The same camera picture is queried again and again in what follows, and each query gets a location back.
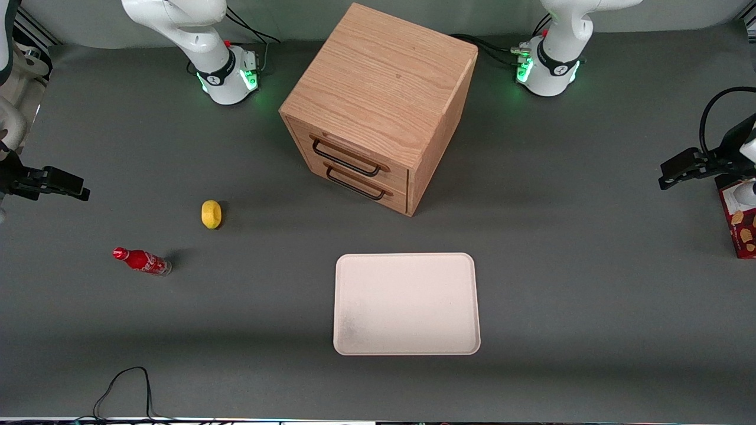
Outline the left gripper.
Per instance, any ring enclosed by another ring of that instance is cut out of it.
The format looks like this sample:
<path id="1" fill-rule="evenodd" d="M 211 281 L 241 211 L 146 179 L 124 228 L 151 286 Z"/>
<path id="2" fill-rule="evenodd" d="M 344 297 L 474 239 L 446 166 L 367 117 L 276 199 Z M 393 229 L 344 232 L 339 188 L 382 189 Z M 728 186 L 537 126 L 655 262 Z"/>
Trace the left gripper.
<path id="1" fill-rule="evenodd" d="M 732 127 L 722 138 L 716 155 L 724 161 L 728 173 L 742 177 L 755 175 L 755 114 Z M 664 191 L 682 181 L 703 179 L 719 173 L 699 148 L 688 148 L 660 165 L 659 188 Z"/>

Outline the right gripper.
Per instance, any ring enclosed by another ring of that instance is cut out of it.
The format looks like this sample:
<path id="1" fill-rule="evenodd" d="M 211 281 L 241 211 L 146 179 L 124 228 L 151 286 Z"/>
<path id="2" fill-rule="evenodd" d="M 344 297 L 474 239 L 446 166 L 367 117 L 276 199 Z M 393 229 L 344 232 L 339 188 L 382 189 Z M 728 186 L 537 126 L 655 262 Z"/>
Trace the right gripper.
<path id="1" fill-rule="evenodd" d="M 83 178 L 53 166 L 45 166 L 43 170 L 26 167 L 15 151 L 5 152 L 2 158 L 1 192 L 26 199 L 39 199 L 42 193 L 59 194 L 84 202 L 89 201 L 91 194 L 84 187 Z"/>

